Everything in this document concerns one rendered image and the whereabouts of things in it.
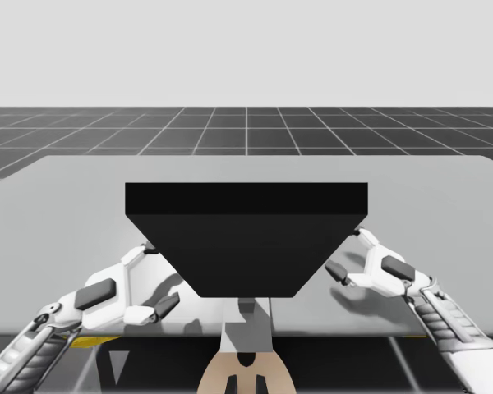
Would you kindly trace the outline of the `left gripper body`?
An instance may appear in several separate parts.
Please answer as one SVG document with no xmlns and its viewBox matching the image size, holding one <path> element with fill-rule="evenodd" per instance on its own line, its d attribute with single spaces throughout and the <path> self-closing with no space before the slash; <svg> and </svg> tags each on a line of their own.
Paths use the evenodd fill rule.
<svg viewBox="0 0 493 394">
<path fill-rule="evenodd" d="M 59 299 L 59 326 L 113 329 L 122 324 L 129 306 L 127 266 L 117 263 L 89 277 L 82 288 Z"/>
</svg>

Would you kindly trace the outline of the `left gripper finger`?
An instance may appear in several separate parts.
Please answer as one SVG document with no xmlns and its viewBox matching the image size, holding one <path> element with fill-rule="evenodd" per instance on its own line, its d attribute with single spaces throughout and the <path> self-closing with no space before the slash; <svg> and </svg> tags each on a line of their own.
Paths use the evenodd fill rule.
<svg viewBox="0 0 493 394">
<path fill-rule="evenodd" d="M 123 315 L 123 323 L 132 326 L 145 326 L 157 323 L 166 318 L 169 313 L 180 303 L 177 292 L 167 295 L 156 306 L 133 305 L 126 308 Z"/>
<path fill-rule="evenodd" d="M 130 249 L 120 260 L 122 269 L 129 272 L 148 255 L 157 255 L 159 251 L 152 244 L 141 244 Z"/>
</svg>

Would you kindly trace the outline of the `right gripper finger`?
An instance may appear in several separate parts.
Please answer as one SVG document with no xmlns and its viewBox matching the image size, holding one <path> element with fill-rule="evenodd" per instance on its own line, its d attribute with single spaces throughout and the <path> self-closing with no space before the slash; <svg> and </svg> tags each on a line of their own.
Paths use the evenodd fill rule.
<svg viewBox="0 0 493 394">
<path fill-rule="evenodd" d="M 367 249 L 367 254 L 369 256 L 376 257 L 376 253 L 379 251 L 380 242 L 371 231 L 359 227 L 353 232 L 353 235 Z"/>
<path fill-rule="evenodd" d="M 342 286 L 370 288 L 371 279 L 364 273 L 349 273 L 340 263 L 328 261 L 324 264 L 328 274 Z"/>
</svg>

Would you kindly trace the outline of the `tan robot part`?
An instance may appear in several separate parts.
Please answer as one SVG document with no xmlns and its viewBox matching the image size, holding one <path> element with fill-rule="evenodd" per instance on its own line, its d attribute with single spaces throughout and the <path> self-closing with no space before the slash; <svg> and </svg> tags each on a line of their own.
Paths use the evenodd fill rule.
<svg viewBox="0 0 493 394">
<path fill-rule="evenodd" d="M 218 351 L 207 365 L 196 394 L 297 394 L 291 375 L 275 352 L 245 354 Z"/>
</svg>

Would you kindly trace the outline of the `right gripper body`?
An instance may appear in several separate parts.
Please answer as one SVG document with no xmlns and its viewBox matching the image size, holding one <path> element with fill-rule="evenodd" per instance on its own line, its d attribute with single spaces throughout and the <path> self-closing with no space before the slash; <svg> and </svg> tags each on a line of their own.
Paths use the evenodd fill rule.
<svg viewBox="0 0 493 394">
<path fill-rule="evenodd" d="M 372 246 L 366 253 L 362 285 L 384 297 L 419 296 L 431 278 L 416 270 L 398 253 L 383 245 Z"/>
</svg>

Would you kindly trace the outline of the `grey stand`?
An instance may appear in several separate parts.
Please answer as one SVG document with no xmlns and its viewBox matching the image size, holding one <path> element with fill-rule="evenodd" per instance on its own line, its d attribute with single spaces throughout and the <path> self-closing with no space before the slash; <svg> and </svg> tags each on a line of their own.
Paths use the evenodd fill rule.
<svg viewBox="0 0 493 394">
<path fill-rule="evenodd" d="M 219 350 L 223 353 L 273 351 L 269 298 L 229 298 L 224 301 Z"/>
</svg>

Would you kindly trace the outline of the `black screen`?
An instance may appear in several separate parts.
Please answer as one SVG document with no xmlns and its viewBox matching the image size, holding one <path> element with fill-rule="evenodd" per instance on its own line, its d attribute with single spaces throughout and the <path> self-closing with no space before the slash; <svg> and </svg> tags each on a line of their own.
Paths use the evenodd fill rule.
<svg viewBox="0 0 493 394">
<path fill-rule="evenodd" d="M 129 182 L 125 214 L 205 298 L 295 296 L 368 214 L 365 182 Z"/>
</svg>

